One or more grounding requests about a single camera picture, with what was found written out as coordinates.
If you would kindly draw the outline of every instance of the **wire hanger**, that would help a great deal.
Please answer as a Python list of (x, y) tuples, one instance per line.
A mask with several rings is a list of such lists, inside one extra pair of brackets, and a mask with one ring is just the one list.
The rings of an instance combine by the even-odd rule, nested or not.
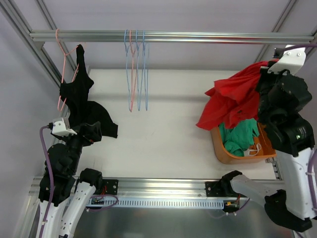
[[(56, 29), (55, 37), (56, 37), (56, 41), (57, 41), (57, 43), (58, 43), (58, 45), (59, 45), (61, 51), (62, 51), (63, 54), (64, 54), (63, 73), (62, 73), (62, 75), (61, 75), (61, 83), (64, 83), (64, 73), (65, 73), (66, 57), (67, 57), (70, 53), (72, 53), (75, 49), (77, 49), (78, 46), (76, 46), (76, 47), (73, 48), (70, 52), (68, 52), (68, 53), (66, 54), (65, 51), (63, 50), (63, 48), (62, 48), (62, 46), (61, 46), (59, 40), (58, 40), (58, 36), (57, 36), (58, 31), (59, 31), (59, 29)], [(73, 78), (72, 78), (72, 80), (71, 80), (72, 82), (75, 80), (75, 76), (76, 76), (76, 74), (77, 74), (77, 72), (78, 72), (78, 66), (79, 66), (79, 64), (77, 65), (77, 68), (76, 68), (76, 70), (75, 70), (74, 76), (73, 76)], [(67, 98), (64, 99), (64, 102), (63, 102), (63, 105), (62, 105), (61, 108), (59, 108), (60, 99), (61, 99), (61, 96), (59, 96), (58, 104), (57, 104), (57, 110), (58, 110), (59, 112), (63, 111), (64, 106), (65, 106), (65, 102), (66, 102), (66, 99), (67, 99)]]
[(131, 56), (132, 56), (132, 66), (131, 66), (131, 107), (130, 107), (130, 112), (132, 112), (133, 110), (133, 103), (134, 103), (134, 95), (135, 95), (135, 88), (136, 88), (136, 81), (137, 81), (137, 74), (135, 74), (135, 78), (133, 80), (133, 71), (134, 71), (134, 54), (135, 54), (135, 51), (137, 49), (137, 46), (134, 47), (134, 49), (132, 49), (132, 39), (131, 39), (131, 30), (130, 30), (130, 33), (129, 33), (129, 41), (130, 41), (130, 51), (131, 51)]
[[(149, 103), (149, 57), (150, 57), (150, 44), (145, 43), (144, 41), (144, 34), (142, 37), (142, 45), (143, 45), (143, 68), (142, 68), (142, 77), (141, 77), (141, 88), (142, 88), (142, 81), (144, 76), (144, 91), (145, 91), (145, 109), (148, 110), (148, 103)], [(148, 45), (148, 61), (146, 62), (146, 45)]]
[(125, 40), (126, 40), (126, 34), (127, 30), (124, 31), (124, 47), (125, 47), (125, 54), (126, 54), (126, 61), (125, 61), (125, 72), (127, 75), (127, 84), (128, 84), (128, 105), (129, 105), (129, 110), (131, 112), (131, 90), (130, 90), (130, 82), (129, 82), (129, 74), (128, 74), (128, 56), (129, 56), (129, 48), (130, 46), (127, 46)]
[(140, 45), (138, 44), (138, 30), (136, 30), (135, 33), (135, 44), (136, 44), (136, 49), (137, 49), (137, 68), (136, 68), (136, 78), (137, 78), (137, 89), (138, 89), (138, 97), (137, 97), (137, 103), (138, 103), (138, 111), (141, 109), (141, 94), (142, 94), (142, 81), (141, 81), (141, 88), (139, 87), (139, 53), (140, 53)]

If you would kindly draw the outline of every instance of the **green garment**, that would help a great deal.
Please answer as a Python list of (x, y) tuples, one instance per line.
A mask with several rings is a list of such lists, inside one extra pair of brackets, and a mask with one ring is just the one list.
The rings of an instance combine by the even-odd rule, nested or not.
[(235, 156), (244, 156), (243, 152), (254, 145), (253, 137), (259, 136), (255, 119), (243, 120), (233, 129), (226, 129), (222, 123), (219, 130), (225, 149)]

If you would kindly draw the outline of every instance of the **red cloth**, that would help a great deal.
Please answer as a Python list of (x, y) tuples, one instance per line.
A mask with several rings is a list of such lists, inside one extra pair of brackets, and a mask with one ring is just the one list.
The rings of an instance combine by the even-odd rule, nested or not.
[(224, 122), (226, 128), (234, 128), (242, 120), (257, 120), (260, 95), (255, 88), (260, 67), (267, 63), (254, 63), (228, 79), (217, 80), (214, 88), (205, 93), (211, 98), (196, 126), (211, 130)]

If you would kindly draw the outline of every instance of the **hanging rod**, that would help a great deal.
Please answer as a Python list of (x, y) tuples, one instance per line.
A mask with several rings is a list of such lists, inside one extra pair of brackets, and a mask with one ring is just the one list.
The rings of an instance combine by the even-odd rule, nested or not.
[[(30, 37), (35, 42), (55, 41), (54, 30), (32, 31)], [(135, 41), (136, 31), (131, 31)], [(123, 42), (124, 31), (106, 30), (59, 30), (58, 38), (64, 42)], [(138, 31), (137, 41), (142, 42), (143, 31)], [(314, 39), (309, 34), (284, 33), (206, 33), (206, 32), (159, 32), (145, 31), (145, 42), (185, 42), (185, 43), (215, 43), (215, 44), (301, 44)], [(126, 34), (129, 42), (129, 31)]]

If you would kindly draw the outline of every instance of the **orange basket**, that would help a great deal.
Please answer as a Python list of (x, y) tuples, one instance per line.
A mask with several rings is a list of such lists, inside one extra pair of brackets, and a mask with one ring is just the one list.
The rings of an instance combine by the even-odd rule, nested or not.
[[(214, 152), (217, 159), (223, 164), (235, 165), (235, 164), (249, 164), (258, 163), (270, 157), (275, 157), (275, 150), (272, 148), (271, 142), (268, 139), (266, 132), (264, 131), (265, 126), (258, 123), (258, 129), (260, 135), (254, 137), (254, 142), (256, 144), (261, 144), (262, 148), (255, 156), (239, 157), (230, 154), (223, 146), (222, 139), (220, 135), (219, 127), (215, 127), (211, 130), (211, 137), (213, 142)], [(250, 149), (256, 149), (255, 145), (251, 146)]]

